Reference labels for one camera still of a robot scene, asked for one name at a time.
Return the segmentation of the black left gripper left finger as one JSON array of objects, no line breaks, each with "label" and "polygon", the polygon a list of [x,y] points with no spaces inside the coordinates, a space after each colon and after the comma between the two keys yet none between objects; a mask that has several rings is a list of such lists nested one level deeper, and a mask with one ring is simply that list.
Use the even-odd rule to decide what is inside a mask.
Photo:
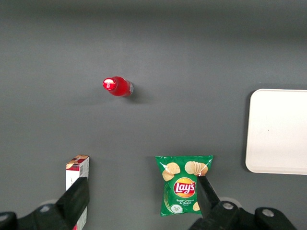
[{"label": "black left gripper left finger", "polygon": [[45,204],[18,219],[19,230],[71,230],[90,200],[86,177],[78,178],[54,204]]}]

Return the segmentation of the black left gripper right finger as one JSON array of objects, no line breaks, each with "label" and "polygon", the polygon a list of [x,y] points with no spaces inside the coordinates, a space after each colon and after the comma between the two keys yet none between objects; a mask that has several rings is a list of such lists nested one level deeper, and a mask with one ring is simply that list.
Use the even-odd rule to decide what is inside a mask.
[{"label": "black left gripper right finger", "polygon": [[197,201],[202,217],[190,230],[236,230],[239,208],[231,201],[222,201],[205,176],[197,179]]}]

